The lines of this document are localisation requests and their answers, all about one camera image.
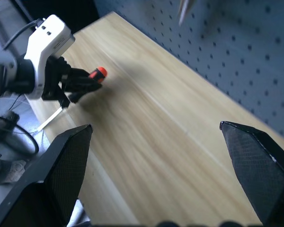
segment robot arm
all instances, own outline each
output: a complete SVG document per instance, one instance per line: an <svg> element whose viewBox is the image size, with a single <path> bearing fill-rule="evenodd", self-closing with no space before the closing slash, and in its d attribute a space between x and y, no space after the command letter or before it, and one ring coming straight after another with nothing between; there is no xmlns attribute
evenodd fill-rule
<svg viewBox="0 0 284 227"><path fill-rule="evenodd" d="M65 23L49 16L29 37L24 57L15 59L10 52L0 51L0 88L28 99L58 100L62 108L72 101L64 92L80 91L82 96L98 90L100 82L84 70L71 68L61 57L74 41Z"/></svg>

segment wooden tabletop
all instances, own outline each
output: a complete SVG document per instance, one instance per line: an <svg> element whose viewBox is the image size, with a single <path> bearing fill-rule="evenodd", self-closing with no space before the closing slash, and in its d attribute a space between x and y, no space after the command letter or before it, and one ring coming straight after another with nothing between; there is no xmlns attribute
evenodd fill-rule
<svg viewBox="0 0 284 227"><path fill-rule="evenodd" d="M232 121L284 139L116 13L76 35L63 56L74 68L105 67L103 88L45 129L94 127L80 199L93 224L216 226L259 223L219 130ZM40 122L57 102L30 102Z"/></svg>

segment screwdriver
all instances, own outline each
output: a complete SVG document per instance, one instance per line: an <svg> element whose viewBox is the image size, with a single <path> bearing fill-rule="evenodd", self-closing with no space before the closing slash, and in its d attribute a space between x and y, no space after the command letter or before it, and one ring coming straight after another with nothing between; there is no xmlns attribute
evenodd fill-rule
<svg viewBox="0 0 284 227"><path fill-rule="evenodd" d="M103 67L99 67L89 74L89 78L93 79L98 84L101 84L104 81L104 79L106 78L106 76L107 76L107 71ZM75 93L70 94L68 96L68 99L72 103L77 103L82 98L82 96L86 95L87 93L89 93L89 92L75 92ZM55 113L53 113L52 116L50 116L45 122L43 122L37 128L36 133L38 133L39 131L44 129L45 126L47 126L59 113L61 113L62 110L63 110L63 108L60 107Z"/></svg>
<svg viewBox="0 0 284 227"><path fill-rule="evenodd" d="M107 76L107 71L103 67L99 67L89 74L89 78L94 79L98 84L101 84L104 81L106 76ZM89 92L75 92L75 93L70 94L68 96L68 99L72 103L77 103L79 99L81 99L82 96L84 96L87 93Z"/></svg>

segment pegboard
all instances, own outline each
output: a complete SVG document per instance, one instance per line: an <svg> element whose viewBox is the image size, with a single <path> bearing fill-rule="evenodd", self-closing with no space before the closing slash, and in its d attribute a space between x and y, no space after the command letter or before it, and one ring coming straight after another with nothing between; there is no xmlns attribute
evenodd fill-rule
<svg viewBox="0 0 284 227"><path fill-rule="evenodd" d="M95 0L284 136L284 0Z"/></svg>

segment orange screwdriver handle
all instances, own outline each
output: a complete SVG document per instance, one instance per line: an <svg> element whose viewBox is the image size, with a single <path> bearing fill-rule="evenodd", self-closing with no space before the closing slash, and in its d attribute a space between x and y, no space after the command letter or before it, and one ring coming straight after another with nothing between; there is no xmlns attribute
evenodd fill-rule
<svg viewBox="0 0 284 227"><path fill-rule="evenodd" d="M95 69L94 71L92 71L92 73L90 73L89 78L92 78L96 82L101 84L102 81L106 78L106 76L107 76L106 69L104 69L103 67L99 67L99 68Z"/></svg>

